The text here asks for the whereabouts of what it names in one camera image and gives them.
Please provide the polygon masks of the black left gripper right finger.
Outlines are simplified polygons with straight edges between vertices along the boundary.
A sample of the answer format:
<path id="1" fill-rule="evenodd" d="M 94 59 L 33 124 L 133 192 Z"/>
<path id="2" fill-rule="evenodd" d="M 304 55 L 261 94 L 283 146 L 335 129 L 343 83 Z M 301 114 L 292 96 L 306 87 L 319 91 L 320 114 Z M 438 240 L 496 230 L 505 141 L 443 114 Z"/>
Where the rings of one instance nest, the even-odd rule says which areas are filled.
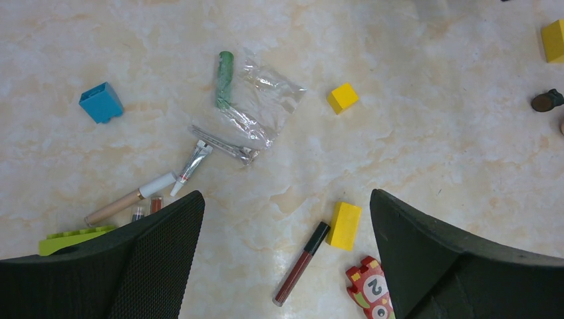
<path id="1" fill-rule="evenodd" d="M 370 214 L 397 318 L 563 317 L 563 259 L 479 237 L 381 189 Z"/>

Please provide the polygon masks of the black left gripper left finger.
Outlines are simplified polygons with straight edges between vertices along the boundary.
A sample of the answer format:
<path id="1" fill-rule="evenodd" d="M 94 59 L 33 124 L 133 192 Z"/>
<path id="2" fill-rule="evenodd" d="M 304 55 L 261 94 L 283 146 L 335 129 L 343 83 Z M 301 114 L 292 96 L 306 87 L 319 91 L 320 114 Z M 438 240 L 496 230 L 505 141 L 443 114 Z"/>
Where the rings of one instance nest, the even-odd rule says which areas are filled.
<path id="1" fill-rule="evenodd" d="M 193 191 L 49 256 L 1 261 L 2 318 L 177 318 L 204 218 Z"/>

